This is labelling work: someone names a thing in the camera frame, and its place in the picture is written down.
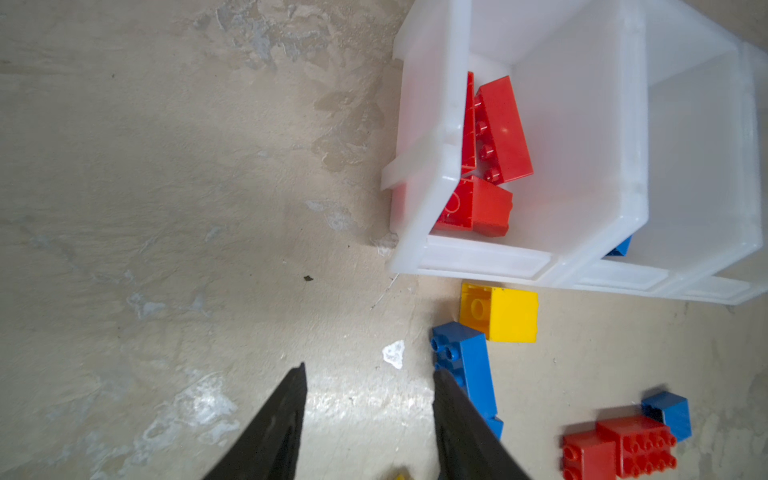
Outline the blue long brick left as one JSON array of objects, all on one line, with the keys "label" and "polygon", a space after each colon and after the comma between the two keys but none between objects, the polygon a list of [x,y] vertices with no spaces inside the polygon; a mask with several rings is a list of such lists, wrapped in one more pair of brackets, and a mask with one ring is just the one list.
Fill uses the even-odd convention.
[{"label": "blue long brick left", "polygon": [[497,417],[495,389],[485,335],[457,322],[432,329],[435,369],[447,370],[497,439],[504,423]]}]

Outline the white bin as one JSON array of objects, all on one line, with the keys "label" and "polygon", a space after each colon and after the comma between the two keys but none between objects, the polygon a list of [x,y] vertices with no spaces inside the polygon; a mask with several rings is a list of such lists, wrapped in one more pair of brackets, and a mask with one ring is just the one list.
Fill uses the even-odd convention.
[{"label": "white bin", "polygon": [[[417,1],[403,63],[388,260],[399,274],[568,286],[648,219],[643,1]],[[434,230],[457,187],[467,80],[509,77],[534,172],[508,233]]]},{"label": "white bin", "polygon": [[[757,187],[761,239],[767,240],[767,53],[744,42],[740,48],[746,65],[751,99],[748,101],[747,153],[755,162],[748,185]],[[691,284],[678,295],[680,300],[739,305],[767,292],[767,245],[736,263]]]},{"label": "white bin", "polygon": [[571,287],[679,299],[758,250],[748,185],[749,74],[743,41],[681,1],[645,1],[649,218],[625,257],[586,265]]}]

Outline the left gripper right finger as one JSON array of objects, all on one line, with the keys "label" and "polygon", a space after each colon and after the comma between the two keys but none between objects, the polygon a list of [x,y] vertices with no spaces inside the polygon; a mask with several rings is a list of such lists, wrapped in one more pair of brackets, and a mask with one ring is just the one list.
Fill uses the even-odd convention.
[{"label": "left gripper right finger", "polygon": [[433,374],[434,422],[441,479],[527,479],[453,376]]}]

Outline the red long brick tall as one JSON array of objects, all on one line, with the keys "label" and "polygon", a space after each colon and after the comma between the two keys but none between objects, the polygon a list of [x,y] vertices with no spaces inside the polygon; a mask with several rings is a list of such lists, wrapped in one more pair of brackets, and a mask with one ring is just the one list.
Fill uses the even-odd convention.
[{"label": "red long brick tall", "polygon": [[461,173],[465,177],[477,168],[475,138],[474,73],[467,74],[467,91],[462,139]]}]

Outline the left white bin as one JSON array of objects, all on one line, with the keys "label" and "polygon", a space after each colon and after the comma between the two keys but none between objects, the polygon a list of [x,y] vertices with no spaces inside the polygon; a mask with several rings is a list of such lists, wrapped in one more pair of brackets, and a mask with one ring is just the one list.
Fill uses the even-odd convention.
[{"label": "left white bin", "polygon": [[[399,274],[568,286],[648,219],[643,1],[417,1],[403,63],[388,260]],[[467,80],[509,77],[534,172],[508,233],[434,230],[457,187]]]}]

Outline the yellow brick top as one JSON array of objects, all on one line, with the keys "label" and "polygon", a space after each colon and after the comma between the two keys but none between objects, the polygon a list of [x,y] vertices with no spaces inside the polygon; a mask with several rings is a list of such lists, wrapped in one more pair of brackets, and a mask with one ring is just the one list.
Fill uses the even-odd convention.
[{"label": "yellow brick top", "polygon": [[539,298],[536,292],[464,283],[459,322],[502,343],[537,341]]}]

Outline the small red brick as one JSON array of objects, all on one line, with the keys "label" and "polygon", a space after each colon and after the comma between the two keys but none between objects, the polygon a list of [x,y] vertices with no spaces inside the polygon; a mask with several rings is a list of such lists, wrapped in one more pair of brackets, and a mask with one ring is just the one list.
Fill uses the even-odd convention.
[{"label": "small red brick", "polygon": [[513,194],[477,176],[459,181],[434,229],[503,237],[509,230]]},{"label": "small red brick", "polygon": [[615,442],[601,438],[596,431],[566,435],[562,476],[565,480],[615,480]]}]

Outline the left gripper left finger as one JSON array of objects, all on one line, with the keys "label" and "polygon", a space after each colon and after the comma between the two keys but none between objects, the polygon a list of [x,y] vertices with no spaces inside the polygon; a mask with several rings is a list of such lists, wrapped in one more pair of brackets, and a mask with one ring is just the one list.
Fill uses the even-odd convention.
[{"label": "left gripper left finger", "polygon": [[293,479],[307,397],[304,364],[292,368],[207,479]]}]

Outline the middle white bin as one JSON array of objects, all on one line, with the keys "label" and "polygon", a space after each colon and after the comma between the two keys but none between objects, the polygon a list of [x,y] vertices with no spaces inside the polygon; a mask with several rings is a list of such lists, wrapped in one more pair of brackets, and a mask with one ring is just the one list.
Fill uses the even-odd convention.
[{"label": "middle white bin", "polygon": [[625,257],[586,265],[571,287],[679,299],[758,250],[748,185],[749,74],[743,41],[681,1],[645,1],[649,218]]}]

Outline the red wide brick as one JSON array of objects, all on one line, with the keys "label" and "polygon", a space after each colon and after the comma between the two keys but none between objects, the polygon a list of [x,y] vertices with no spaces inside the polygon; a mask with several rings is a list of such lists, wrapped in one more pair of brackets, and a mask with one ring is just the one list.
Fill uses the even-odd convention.
[{"label": "red wide brick", "polygon": [[615,418],[598,421],[596,432],[601,440],[614,444],[619,478],[639,478],[677,468],[671,452],[677,439],[663,423],[643,415]]}]

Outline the right white bin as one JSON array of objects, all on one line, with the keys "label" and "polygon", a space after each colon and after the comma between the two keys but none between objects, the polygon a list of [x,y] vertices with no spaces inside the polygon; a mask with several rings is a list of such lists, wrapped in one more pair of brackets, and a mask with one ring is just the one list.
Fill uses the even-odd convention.
[{"label": "right white bin", "polygon": [[[751,99],[748,101],[747,153],[755,162],[748,185],[757,187],[761,239],[767,240],[767,53],[744,42],[740,48],[746,65]],[[767,292],[767,245],[736,263],[691,284],[678,295],[680,300],[739,305]]]}]

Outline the red long diagonal brick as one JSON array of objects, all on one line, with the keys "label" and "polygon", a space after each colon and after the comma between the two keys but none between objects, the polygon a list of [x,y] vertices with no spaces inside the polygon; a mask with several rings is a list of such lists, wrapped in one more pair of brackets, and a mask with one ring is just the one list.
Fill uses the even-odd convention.
[{"label": "red long diagonal brick", "polygon": [[475,98],[478,156],[484,179],[501,185],[534,173],[509,76],[479,87]]}]

